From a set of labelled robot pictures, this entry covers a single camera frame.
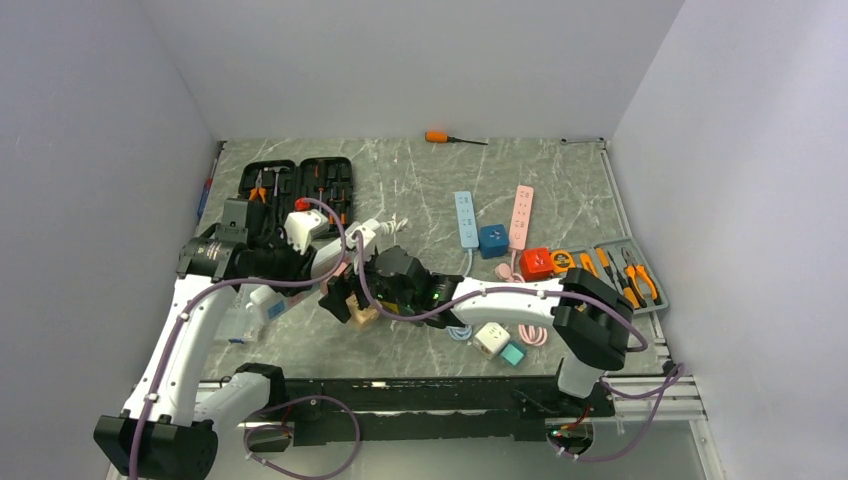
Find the grey tool tray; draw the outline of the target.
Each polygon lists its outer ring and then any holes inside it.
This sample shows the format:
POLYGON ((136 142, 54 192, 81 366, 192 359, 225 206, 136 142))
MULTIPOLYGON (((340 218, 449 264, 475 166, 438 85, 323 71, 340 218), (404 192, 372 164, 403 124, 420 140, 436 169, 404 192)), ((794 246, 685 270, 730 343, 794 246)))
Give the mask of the grey tool tray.
POLYGON ((611 285, 627 300, 629 300, 632 303, 633 308, 637 314, 657 312, 669 306, 669 300, 663 289, 662 284, 660 283, 653 269, 649 266, 646 256, 643 254, 642 249, 634 238, 627 236, 618 239, 602 241, 594 244, 591 247, 583 246, 558 250, 569 251, 574 257, 577 268, 582 268, 579 260, 579 255, 583 252, 587 252, 594 262, 594 265, 598 272, 598 277, 607 284, 611 285), (622 247, 630 249, 631 252, 635 255, 637 261, 647 268, 648 273, 653 278, 661 295, 661 302, 659 305, 654 306, 651 304, 651 302, 648 302, 648 306, 645 308, 642 308, 638 305, 635 294, 631 290, 628 284, 628 278, 625 275, 626 264, 625 260, 623 259, 620 253, 620 249, 622 247))

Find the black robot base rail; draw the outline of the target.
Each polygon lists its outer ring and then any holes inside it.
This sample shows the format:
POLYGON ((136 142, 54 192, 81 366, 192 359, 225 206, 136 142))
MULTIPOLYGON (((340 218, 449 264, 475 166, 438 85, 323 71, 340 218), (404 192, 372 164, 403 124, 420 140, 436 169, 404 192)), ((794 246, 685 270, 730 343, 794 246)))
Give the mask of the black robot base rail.
POLYGON ((251 422, 285 421, 297 446, 351 441, 508 438, 545 441, 557 424, 588 424, 615 415, 596 385, 586 399, 560 392, 552 375, 401 379, 289 379, 291 400, 273 403, 251 422))

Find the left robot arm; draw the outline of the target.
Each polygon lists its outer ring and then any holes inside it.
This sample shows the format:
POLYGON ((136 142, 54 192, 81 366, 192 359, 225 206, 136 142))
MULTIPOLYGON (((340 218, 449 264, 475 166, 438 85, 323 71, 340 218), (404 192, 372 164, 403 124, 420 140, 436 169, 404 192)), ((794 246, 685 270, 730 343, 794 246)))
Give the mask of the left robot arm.
POLYGON ((317 200, 289 214, 263 237, 256 201, 231 199, 222 220, 192 238, 179 255, 164 329, 139 382, 116 416, 103 415, 93 438, 129 479, 204 479, 220 438, 256 413, 279 417, 289 399, 281 368, 248 363, 198 402, 203 366, 227 310, 244 286, 308 290, 328 271, 313 266, 314 235, 334 214, 317 200))

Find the beige cube socket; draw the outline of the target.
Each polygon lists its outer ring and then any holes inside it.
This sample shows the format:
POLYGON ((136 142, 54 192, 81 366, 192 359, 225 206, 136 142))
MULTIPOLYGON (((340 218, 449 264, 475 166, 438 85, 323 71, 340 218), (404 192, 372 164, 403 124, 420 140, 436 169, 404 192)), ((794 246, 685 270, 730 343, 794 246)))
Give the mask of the beige cube socket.
POLYGON ((364 330, 373 324, 380 316, 379 312, 371 305, 361 308, 355 295, 346 299, 346 305, 350 313, 349 324, 358 330, 364 330))

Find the black tool case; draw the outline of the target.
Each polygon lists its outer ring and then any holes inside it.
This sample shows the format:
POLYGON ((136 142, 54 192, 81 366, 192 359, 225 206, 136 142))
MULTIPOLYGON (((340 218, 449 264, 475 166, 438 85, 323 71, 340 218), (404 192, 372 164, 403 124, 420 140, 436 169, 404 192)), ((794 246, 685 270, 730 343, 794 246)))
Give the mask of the black tool case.
POLYGON ((248 200, 259 170, 266 171, 266 205, 274 212, 279 225, 283 225, 287 215, 295 210, 295 201, 302 197, 320 200, 333 210, 330 190, 335 184, 346 188, 348 225, 343 227, 347 228, 353 223, 354 175, 349 158, 313 157, 300 163, 288 159, 250 163, 242 171, 237 189, 240 198, 248 200))

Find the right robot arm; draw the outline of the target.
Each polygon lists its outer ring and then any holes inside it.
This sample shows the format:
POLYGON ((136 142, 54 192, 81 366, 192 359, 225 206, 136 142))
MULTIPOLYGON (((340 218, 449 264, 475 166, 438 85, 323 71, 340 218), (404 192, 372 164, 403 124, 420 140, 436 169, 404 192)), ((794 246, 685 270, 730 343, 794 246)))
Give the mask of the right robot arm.
POLYGON ((362 255, 357 248, 328 245, 311 266, 314 277, 327 275, 324 307, 345 322, 353 295, 399 322, 448 327, 489 323, 526 325, 554 332, 567 348, 551 401, 574 415, 585 407, 607 372, 623 368, 631 337, 633 309, 613 287, 576 268, 562 278, 509 283, 434 273, 400 246, 362 255))

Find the white long power strip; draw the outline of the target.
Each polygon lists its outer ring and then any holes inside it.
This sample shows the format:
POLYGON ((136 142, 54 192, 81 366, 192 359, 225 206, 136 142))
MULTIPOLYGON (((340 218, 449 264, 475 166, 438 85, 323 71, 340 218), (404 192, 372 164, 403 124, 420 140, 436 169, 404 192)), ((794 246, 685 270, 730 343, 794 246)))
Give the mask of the white long power strip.
MULTIPOLYGON (((381 235, 379 237, 381 237, 386 235, 393 235, 397 231, 403 229, 407 225, 408 219, 402 218, 400 220, 397 220, 393 218, 389 221, 379 222, 381 226, 381 235)), ((359 264, 369 260, 372 256, 376 254, 376 247, 373 255, 368 259, 366 259, 359 251, 351 251, 348 248, 346 240, 346 232, 349 228, 345 230, 344 236, 331 241, 330 243, 323 246, 317 251, 314 262, 311 267, 312 277, 309 279, 318 278, 323 275, 327 275, 329 278, 332 273, 343 263, 351 264, 353 267, 353 271, 351 273, 349 282, 352 288, 352 292, 349 296, 355 295, 358 299, 360 307, 365 308, 370 305, 370 303, 368 303, 364 295, 361 293, 359 281, 354 279, 353 275, 356 273, 356 268, 359 264)), ((283 313, 285 313, 291 307, 300 303, 304 298, 306 298, 306 296, 310 294, 312 290, 318 288, 321 291, 321 284, 325 280, 322 280, 316 284, 311 284, 306 287, 306 290, 304 292, 295 293, 290 296, 286 296, 282 293, 279 293, 276 290, 272 289, 272 287, 270 286, 253 284, 246 285, 242 294, 242 305, 248 307, 254 314, 255 325, 267 325, 272 321, 276 320, 278 317, 282 316, 283 313)), ((340 295, 324 296, 322 294, 322 300, 326 303, 325 308, 343 323, 347 322, 350 319, 350 313, 346 305, 346 299, 342 299, 340 295)))

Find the clear plastic screw box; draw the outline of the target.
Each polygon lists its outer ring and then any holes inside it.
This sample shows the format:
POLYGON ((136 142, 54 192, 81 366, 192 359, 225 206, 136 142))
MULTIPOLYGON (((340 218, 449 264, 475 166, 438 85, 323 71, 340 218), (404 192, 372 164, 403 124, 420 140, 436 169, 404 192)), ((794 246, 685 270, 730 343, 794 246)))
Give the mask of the clear plastic screw box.
POLYGON ((248 343, 255 340, 255 318, 252 311, 234 302, 225 312, 214 339, 224 343, 248 343))

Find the pink power strip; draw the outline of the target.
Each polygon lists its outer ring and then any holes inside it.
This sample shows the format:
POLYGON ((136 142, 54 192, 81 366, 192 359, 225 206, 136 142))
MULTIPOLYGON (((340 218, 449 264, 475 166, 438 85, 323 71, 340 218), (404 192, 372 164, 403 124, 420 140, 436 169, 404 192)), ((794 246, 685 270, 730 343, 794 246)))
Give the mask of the pink power strip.
POLYGON ((509 228, 509 248, 513 251, 525 249, 533 198, 534 189, 532 187, 526 185, 517 187, 509 228))

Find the red cube socket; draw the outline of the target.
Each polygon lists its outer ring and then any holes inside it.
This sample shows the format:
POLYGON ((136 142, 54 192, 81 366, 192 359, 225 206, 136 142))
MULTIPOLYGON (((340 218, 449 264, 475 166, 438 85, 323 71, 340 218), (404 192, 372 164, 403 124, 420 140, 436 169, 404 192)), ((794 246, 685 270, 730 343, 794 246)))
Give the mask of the red cube socket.
POLYGON ((554 264, 547 248, 524 250, 519 258, 520 275, 526 283, 549 279, 554 274, 554 264))

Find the pink cube socket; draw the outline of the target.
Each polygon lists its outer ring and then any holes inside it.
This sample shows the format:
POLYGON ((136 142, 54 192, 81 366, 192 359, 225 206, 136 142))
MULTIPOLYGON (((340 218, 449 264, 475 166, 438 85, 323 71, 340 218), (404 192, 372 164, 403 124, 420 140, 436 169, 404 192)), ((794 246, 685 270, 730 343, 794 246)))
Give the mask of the pink cube socket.
POLYGON ((321 284, 321 293, 324 296, 340 295, 342 299, 346 299, 352 292, 349 279, 353 267, 349 263, 340 265, 332 275, 321 284))

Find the white cube socket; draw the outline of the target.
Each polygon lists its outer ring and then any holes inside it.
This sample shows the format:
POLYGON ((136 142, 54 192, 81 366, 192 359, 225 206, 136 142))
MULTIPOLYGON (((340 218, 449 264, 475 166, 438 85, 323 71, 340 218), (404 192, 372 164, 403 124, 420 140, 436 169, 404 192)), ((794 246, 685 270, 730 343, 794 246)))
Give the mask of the white cube socket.
POLYGON ((501 325, 489 322, 482 325, 472 337, 475 347, 487 360, 494 359, 510 342, 510 333, 501 325))

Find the blue cube socket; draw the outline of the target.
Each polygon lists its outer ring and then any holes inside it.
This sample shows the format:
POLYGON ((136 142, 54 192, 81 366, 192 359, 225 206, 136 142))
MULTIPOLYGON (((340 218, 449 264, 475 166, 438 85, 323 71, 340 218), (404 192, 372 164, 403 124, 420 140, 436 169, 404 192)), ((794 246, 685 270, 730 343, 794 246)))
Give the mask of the blue cube socket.
POLYGON ((483 259, 506 255, 509 245, 509 234, 503 224, 486 225, 480 228, 478 250, 483 259))

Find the teal plug adapter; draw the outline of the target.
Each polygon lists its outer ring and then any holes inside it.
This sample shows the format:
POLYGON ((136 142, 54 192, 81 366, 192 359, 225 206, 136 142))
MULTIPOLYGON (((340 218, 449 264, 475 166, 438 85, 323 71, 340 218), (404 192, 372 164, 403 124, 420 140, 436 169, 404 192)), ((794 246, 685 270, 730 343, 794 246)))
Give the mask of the teal plug adapter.
POLYGON ((513 341, 509 341, 501 350, 500 357, 512 367, 518 366, 526 357, 526 349, 513 341))

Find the light blue power strip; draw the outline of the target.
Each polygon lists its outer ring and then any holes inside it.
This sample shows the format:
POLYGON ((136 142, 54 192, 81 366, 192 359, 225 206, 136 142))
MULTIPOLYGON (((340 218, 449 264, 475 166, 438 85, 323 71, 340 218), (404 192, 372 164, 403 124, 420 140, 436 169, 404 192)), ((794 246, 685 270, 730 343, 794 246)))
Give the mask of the light blue power strip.
POLYGON ((454 198, 460 245, 463 249, 476 250, 479 247, 479 237, 471 192, 457 191, 454 198))

